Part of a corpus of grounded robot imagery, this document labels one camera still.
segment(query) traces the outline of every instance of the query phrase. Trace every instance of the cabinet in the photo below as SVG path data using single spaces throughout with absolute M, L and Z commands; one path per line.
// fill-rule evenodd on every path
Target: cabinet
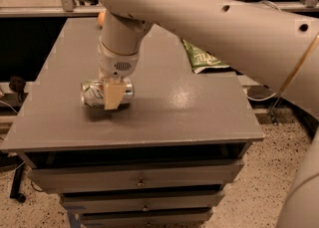
M 94 110 L 80 83 L 97 76 L 99 34 L 95 19 L 68 19 L 2 150 L 18 152 L 30 179 L 86 227 L 208 220 L 263 138 L 236 74 L 195 75 L 181 41 L 154 27 L 132 75 L 135 100 Z

